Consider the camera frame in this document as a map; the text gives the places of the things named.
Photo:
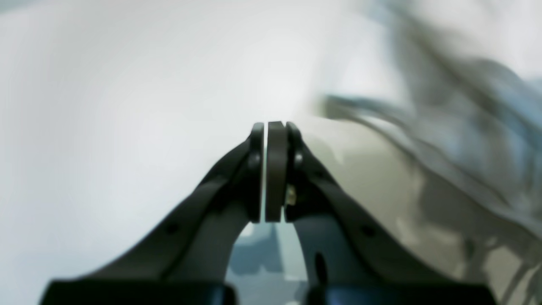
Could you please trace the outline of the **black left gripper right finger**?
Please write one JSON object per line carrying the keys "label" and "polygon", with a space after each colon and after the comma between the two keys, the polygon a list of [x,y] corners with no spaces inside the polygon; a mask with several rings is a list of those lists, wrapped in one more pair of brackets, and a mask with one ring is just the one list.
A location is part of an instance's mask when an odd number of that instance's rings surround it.
{"label": "black left gripper right finger", "polygon": [[305,305],[494,305],[480,284],[437,272],[405,249],[335,181],[292,123],[268,124],[265,220],[292,223]]}

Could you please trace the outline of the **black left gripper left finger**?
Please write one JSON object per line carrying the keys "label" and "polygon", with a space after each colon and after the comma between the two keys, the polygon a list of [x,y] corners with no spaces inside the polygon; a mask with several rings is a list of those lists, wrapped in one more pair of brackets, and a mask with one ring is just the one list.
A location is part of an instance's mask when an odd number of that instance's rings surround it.
{"label": "black left gripper left finger", "polygon": [[102,268],[52,281],[43,305],[236,305],[225,283],[235,241],[258,223],[263,123],[150,233]]}

